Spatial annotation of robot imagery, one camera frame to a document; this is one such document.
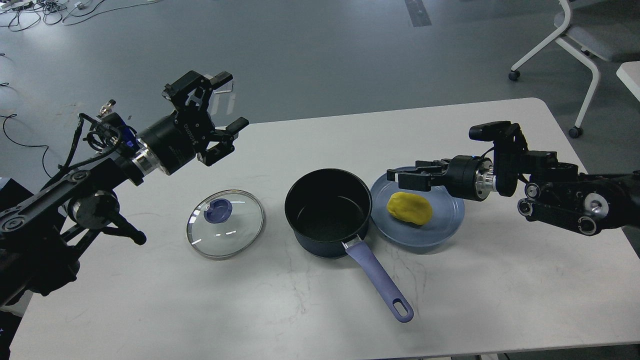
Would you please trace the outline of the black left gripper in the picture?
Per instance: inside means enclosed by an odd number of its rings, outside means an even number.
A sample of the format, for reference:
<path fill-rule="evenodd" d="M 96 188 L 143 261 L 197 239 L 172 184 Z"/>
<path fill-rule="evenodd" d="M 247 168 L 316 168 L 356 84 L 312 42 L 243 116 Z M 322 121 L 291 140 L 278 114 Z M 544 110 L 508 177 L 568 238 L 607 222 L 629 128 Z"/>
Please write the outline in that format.
<path fill-rule="evenodd" d="M 212 166 L 235 151 L 234 141 L 249 124 L 238 117 L 224 129 L 214 129 L 209 107 L 217 89 L 234 79 L 228 71 L 202 75 L 190 70 L 172 83 L 165 84 L 162 96 L 174 110 L 137 135 L 141 147 L 153 153 L 157 168 L 167 175 L 195 159 Z M 215 145 L 207 148 L 210 142 Z"/>

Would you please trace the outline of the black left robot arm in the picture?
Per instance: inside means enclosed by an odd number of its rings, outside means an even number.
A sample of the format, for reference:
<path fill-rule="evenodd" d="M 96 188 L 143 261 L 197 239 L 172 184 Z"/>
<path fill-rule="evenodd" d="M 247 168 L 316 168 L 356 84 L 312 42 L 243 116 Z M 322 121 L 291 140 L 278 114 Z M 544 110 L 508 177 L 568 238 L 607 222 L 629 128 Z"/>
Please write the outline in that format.
<path fill-rule="evenodd" d="M 170 176 L 192 160 L 212 166 L 230 155 L 249 121 L 240 117 L 217 129 L 209 107 L 215 91 L 232 81 L 228 71 L 186 72 L 162 92 L 173 111 L 140 132 L 107 108 L 95 118 L 82 112 L 78 125 L 91 125 L 87 141 L 94 144 L 97 136 L 102 146 L 96 156 L 66 160 L 35 194 L 4 180 L 1 305 L 14 305 L 27 291 L 48 296 L 77 280 L 79 259 L 98 235 L 145 244 L 146 235 L 121 214 L 116 187 L 126 181 L 141 185 L 154 170 Z"/>

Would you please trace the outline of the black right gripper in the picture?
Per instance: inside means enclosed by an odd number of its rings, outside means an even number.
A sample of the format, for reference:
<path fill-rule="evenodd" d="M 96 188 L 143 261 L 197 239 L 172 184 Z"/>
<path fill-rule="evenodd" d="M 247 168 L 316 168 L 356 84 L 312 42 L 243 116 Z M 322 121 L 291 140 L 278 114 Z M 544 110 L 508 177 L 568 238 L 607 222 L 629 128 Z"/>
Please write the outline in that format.
<path fill-rule="evenodd" d="M 453 198 L 482 202 L 496 191 L 493 162 L 488 157 L 457 155 L 415 161 L 414 168 L 386 171 L 386 179 L 403 190 L 429 192 L 444 186 Z"/>

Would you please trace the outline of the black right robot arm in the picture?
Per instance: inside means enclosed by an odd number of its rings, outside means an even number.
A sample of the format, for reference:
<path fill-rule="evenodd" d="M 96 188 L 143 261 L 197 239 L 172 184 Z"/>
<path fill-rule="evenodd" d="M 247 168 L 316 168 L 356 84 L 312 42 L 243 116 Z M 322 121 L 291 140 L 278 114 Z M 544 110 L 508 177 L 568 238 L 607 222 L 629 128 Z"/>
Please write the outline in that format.
<path fill-rule="evenodd" d="M 587 174 L 560 162 L 553 151 L 530 150 L 521 126 L 491 121 L 470 128 L 473 141 L 491 142 L 493 157 L 457 155 L 416 161 L 409 170 L 388 170 L 403 190 L 429 192 L 442 186 L 453 198 L 482 202 L 491 192 L 509 198 L 522 182 L 518 212 L 540 222 L 594 236 L 602 230 L 640 225 L 640 175 Z"/>

